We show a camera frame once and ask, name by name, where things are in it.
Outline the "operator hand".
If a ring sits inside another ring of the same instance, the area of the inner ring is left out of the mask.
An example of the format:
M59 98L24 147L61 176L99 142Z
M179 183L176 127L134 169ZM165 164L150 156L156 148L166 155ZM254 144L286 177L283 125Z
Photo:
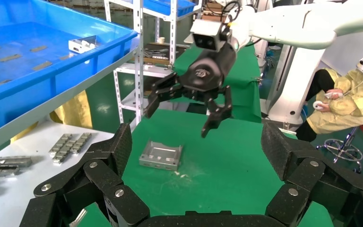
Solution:
M341 89L330 89L325 93L324 96L327 99L338 99L343 96L343 91Z
M326 103L323 103L322 101L315 101L313 103L313 108L320 112L330 112L329 105Z

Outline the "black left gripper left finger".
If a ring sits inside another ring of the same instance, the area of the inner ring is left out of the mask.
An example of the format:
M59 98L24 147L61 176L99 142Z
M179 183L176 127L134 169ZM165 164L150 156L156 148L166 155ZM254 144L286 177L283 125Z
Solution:
M82 209L97 203L113 227L136 227L148 206L122 180L132 150L130 125L92 144L73 166L40 183L28 203L22 227L68 227Z

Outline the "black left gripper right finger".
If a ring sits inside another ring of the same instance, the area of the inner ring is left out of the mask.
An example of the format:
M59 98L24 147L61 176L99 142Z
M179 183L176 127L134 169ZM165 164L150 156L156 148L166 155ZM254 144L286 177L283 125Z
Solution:
M284 182L266 208L268 217L295 227L315 202L346 227L363 227L363 175L332 163L310 143L285 136L271 122L263 125L260 142Z

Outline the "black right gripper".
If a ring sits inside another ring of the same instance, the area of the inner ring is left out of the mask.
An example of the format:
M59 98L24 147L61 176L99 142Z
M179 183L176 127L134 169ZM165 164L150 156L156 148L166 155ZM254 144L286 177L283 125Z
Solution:
M161 102L220 88L235 64L236 57L237 52L229 43L224 44L218 52L203 49L183 75L172 73L152 84L144 116L151 118ZM223 106L219 106L215 101L219 94L224 96ZM209 115L201 130L202 138L205 138L210 130L218 129L223 120L232 116L230 86L206 93L204 103Z

